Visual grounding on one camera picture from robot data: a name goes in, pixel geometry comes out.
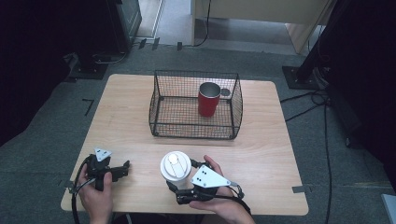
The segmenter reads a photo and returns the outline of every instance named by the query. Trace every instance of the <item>black device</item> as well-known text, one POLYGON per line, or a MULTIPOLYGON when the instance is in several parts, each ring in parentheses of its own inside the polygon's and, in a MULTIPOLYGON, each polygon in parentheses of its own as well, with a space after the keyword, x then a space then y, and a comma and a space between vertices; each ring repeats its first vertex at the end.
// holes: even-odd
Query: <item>black device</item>
MULTIPOLYGON (((195 161, 192 159, 191 159, 191 166, 194 168, 208 167, 211 170, 213 170, 213 168, 211 167, 211 165, 208 162, 198 162, 198 161, 195 161)), ((174 192, 176 194, 176 200, 177 200, 178 204, 186 204, 186 203, 190 203, 192 201, 205 202, 205 201, 212 200, 214 198, 229 199, 229 200, 233 200, 237 203, 240 203, 247 210, 247 212, 250 214, 250 208, 244 201, 242 201, 245 194, 242 192, 242 189, 239 185, 237 185, 239 192, 236 193, 237 194, 236 197, 235 196, 217 195, 219 187, 204 188, 204 187, 193 184, 192 189, 178 189, 178 187, 176 185, 174 185, 173 183, 171 183, 169 181, 166 181, 166 185, 172 192, 174 192)))
POLYGON ((113 182, 117 182, 119 178, 128 175, 128 168, 130 167, 130 162, 126 161, 120 167, 110 168, 108 165, 110 163, 110 157, 105 158, 102 161, 98 161, 95 155, 90 155, 87 159, 88 169, 87 175, 88 179, 95 179, 95 188, 97 190, 103 191, 103 179, 107 172, 111 172, 113 182))
POLYGON ((72 210, 73 210, 73 218, 75 223, 79 223, 77 207, 76 207, 76 197, 78 191, 83 188, 86 184, 90 184, 92 181, 95 181, 95 188, 97 190, 103 191, 104 189, 104 177, 107 172, 111 172, 112 181, 117 182, 120 178, 128 175, 128 169, 130 167, 130 162, 126 161, 120 167, 110 168, 108 165, 110 163, 110 157, 103 159, 102 161, 97 160, 96 155, 91 154, 87 157, 84 162, 80 165, 78 169, 78 173, 75 178, 75 182, 73 183, 73 187, 69 188, 69 192, 72 194, 72 210), (88 181, 78 186, 78 178, 81 173, 82 167, 84 164, 88 165, 87 167, 87 178, 88 181))

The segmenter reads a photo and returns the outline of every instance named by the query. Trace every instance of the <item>person's hand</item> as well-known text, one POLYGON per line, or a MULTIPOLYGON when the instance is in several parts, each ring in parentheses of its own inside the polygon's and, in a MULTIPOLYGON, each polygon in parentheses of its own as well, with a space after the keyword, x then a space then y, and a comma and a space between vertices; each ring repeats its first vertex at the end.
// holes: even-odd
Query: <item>person's hand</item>
MULTIPOLYGON (((204 159, 205 161, 209 162, 209 164, 218 174, 223 175, 220 166, 215 161, 213 161, 212 158, 210 158, 207 155, 204 155, 204 159)), ((220 187, 218 189, 217 195, 232 197, 233 192, 229 188, 220 187)), ((214 198, 206 202, 192 201, 190 202, 190 207, 199 210, 212 211, 217 215, 219 215, 220 217, 224 218, 229 223, 234 223, 234 224, 255 223, 251 215, 245 210, 245 208, 241 204, 229 199, 214 198)))
MULTIPOLYGON (((78 184, 85 183, 88 179, 87 164, 81 169, 78 184)), ((91 224, 107 223, 113 211, 113 197, 111 195, 112 174, 107 172, 104 178, 103 191, 96 190, 92 185, 82 187, 78 194, 82 205, 90 215, 91 224)))

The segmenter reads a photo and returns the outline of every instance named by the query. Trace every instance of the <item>coffee cup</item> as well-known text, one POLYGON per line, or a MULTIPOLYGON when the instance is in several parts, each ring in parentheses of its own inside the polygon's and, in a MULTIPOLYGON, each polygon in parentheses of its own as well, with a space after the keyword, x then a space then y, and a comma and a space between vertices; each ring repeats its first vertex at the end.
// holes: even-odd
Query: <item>coffee cup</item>
POLYGON ((191 171, 190 158, 181 151, 172 151, 161 160, 163 178, 173 183, 178 189, 187 189, 191 171))

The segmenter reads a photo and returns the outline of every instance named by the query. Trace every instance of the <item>right hand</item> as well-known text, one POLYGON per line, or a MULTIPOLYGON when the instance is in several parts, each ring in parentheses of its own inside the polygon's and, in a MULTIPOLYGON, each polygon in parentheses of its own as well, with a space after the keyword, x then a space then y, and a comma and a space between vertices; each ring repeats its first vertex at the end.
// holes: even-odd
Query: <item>right hand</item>
MULTIPOLYGON (((215 161, 213 161, 212 158, 204 155, 204 159, 205 161, 209 162, 209 164, 216 171, 216 173, 223 175, 220 166, 215 161)), ((233 197, 233 192, 229 188, 220 187, 218 189, 217 195, 233 197)), ((206 202, 192 201, 190 202, 190 207, 199 210, 212 211, 220 217, 224 218, 229 223, 255 223, 252 216, 245 210, 245 208, 241 204, 229 199, 214 198, 206 202)))

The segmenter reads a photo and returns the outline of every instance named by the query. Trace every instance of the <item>metal cup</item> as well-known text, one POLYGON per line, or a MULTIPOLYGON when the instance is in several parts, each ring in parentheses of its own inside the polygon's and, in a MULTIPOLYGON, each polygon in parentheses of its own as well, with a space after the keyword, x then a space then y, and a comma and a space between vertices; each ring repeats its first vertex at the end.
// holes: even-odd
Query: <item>metal cup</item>
POLYGON ((213 82, 205 82, 199 87, 198 94, 198 113, 210 118, 216 112, 221 94, 221 88, 213 82))

